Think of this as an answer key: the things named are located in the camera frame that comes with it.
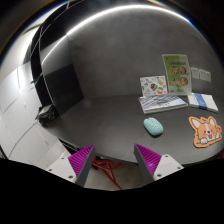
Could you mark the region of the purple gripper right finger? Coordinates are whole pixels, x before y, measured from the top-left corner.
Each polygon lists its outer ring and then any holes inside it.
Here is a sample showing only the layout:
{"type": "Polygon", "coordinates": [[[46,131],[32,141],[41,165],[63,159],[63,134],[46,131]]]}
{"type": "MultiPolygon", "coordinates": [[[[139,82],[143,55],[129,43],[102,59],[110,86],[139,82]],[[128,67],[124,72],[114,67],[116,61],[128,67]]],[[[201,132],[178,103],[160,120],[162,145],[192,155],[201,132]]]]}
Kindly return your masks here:
{"type": "Polygon", "coordinates": [[[183,169],[169,154],[160,155],[142,145],[134,145],[134,155],[145,185],[183,169]]]}

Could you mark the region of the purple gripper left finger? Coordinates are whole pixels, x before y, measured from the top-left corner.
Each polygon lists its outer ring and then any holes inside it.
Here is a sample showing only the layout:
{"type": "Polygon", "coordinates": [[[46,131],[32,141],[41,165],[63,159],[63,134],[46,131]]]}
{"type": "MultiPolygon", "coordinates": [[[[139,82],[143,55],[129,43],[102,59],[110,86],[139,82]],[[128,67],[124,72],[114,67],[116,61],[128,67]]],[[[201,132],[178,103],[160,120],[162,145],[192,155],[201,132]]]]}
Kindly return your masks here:
{"type": "Polygon", "coordinates": [[[65,180],[84,186],[95,157],[95,146],[87,146],[69,157],[61,157],[47,171],[65,180]]]}

